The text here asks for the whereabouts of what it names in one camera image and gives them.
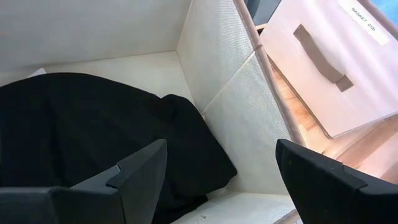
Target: black garment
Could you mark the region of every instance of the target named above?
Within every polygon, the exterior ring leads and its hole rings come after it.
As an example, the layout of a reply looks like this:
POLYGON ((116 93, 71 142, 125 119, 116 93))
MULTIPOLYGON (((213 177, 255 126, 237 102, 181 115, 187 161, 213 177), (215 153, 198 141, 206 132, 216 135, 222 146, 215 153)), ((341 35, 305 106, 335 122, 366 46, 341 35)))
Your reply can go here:
POLYGON ((398 186, 284 139, 276 159, 304 223, 398 223, 398 186))
POLYGON ((54 73, 1 87, 0 130, 2 185, 19 187, 70 187, 166 139, 157 213, 172 209, 175 219, 236 175, 188 100, 91 75, 54 73))

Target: white label sticker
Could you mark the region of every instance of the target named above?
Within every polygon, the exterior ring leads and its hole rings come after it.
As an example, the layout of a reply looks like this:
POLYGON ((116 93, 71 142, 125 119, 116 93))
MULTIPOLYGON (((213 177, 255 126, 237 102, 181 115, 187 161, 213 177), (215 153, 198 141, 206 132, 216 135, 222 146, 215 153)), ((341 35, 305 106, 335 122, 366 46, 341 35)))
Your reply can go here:
POLYGON ((388 43, 388 37, 383 33, 381 26, 375 18, 357 1, 339 0, 340 6, 353 18, 370 36, 381 46, 388 43))

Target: fabric storage bin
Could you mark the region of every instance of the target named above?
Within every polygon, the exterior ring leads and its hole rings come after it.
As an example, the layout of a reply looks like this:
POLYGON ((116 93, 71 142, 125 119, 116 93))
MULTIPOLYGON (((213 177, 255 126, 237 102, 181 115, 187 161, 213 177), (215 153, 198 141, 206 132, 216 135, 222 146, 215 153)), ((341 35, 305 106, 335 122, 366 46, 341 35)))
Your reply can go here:
POLYGON ((238 175, 176 223, 274 223, 294 210, 275 144, 302 140, 243 0, 0 6, 2 85, 44 68, 90 73, 195 104, 238 175))
POLYGON ((367 0, 283 0, 261 34, 333 138, 398 113, 397 29, 374 11, 367 0))

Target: storage box handle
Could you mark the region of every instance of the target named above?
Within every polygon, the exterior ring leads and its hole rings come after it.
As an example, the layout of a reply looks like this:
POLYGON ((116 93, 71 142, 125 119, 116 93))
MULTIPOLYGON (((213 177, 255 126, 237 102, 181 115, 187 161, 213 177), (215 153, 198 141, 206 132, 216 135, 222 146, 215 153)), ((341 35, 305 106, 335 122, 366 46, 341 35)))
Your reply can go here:
POLYGON ((300 24, 297 27, 294 31, 294 36, 296 36, 297 40, 300 41, 304 51, 310 57, 312 63, 327 80, 336 84, 342 92, 353 86, 353 83, 346 75, 341 74, 337 69, 330 65, 328 60, 315 44, 312 36, 303 25, 300 24))

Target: black cloth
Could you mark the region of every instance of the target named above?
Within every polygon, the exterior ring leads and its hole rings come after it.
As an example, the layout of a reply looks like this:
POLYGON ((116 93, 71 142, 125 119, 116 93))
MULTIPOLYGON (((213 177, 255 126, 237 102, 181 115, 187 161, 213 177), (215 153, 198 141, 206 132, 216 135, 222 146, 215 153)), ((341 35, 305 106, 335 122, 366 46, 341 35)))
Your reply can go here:
POLYGON ((398 223, 398 186, 284 139, 276 159, 304 223, 398 223))
POLYGON ((171 222, 195 209, 236 175, 188 100, 92 75, 53 73, 1 87, 0 132, 6 187, 70 187, 166 139, 158 220, 171 222))

